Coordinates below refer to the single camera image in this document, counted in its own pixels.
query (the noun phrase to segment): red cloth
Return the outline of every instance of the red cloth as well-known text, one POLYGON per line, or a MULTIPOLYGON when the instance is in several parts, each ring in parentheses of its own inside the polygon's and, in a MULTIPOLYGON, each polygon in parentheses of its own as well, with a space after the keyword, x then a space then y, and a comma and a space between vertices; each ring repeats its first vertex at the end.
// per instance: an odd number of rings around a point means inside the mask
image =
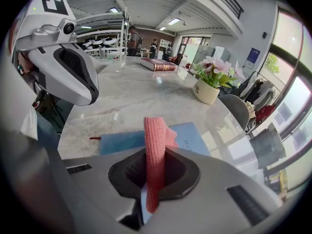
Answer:
POLYGON ((146 209, 153 213, 158 207, 158 192, 165 187, 166 145, 178 147, 176 132, 171 130, 162 117, 144 118, 146 145, 146 209))
POLYGON ((263 107, 260 111, 255 113, 256 116, 256 122, 260 123, 264 121, 267 117, 270 116, 270 114, 275 110, 275 106, 269 105, 263 107))

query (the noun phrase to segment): thick red book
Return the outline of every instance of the thick red book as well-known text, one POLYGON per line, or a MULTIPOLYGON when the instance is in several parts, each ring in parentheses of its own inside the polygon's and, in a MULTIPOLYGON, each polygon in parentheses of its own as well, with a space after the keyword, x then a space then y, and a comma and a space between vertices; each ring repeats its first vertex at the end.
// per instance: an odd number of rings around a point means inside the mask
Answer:
POLYGON ((175 71, 177 68, 177 66, 172 62, 151 58, 142 58, 141 65, 152 71, 175 71))

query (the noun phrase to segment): green foliage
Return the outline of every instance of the green foliage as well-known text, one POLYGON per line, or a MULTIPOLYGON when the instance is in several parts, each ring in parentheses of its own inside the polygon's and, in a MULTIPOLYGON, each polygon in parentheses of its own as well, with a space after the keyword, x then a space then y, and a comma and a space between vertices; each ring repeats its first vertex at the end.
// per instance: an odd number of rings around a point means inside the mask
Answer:
POLYGON ((271 53, 269 53, 269 57, 268 57, 266 63, 264 64, 264 66, 268 70, 270 70, 273 74, 279 73, 279 66, 278 66, 277 57, 275 55, 272 55, 271 53))
POLYGON ((230 77, 229 75, 226 75, 222 72, 216 74, 214 73, 214 69, 214 65, 209 72, 205 72, 205 69, 202 69, 200 65, 196 65, 195 67, 195 70, 198 71, 197 75, 209 86, 213 88, 218 88, 220 86, 231 88, 229 84, 231 81, 236 80, 237 78, 230 77))

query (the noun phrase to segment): tree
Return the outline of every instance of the tree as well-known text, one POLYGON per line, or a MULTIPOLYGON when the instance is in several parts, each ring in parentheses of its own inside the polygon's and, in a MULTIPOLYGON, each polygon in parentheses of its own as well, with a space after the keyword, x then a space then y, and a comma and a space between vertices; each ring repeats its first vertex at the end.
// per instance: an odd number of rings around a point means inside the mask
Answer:
POLYGON ((270 70, 273 74, 279 73, 278 60, 275 55, 269 53, 268 59, 265 62, 264 66, 270 70))

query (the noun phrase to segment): book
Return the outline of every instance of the book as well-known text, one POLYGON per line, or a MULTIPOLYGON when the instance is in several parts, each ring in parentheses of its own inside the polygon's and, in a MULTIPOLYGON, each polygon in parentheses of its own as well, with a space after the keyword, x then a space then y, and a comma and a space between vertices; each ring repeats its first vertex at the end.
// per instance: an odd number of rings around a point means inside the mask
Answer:
MULTIPOLYGON (((177 133, 175 141, 179 148, 210 156, 209 150, 193 122, 170 127, 177 133)), ((145 146, 144 130, 101 136, 100 154, 111 154, 145 146)))
POLYGON ((165 60, 141 58, 141 65, 152 71, 175 71, 177 66, 165 60))

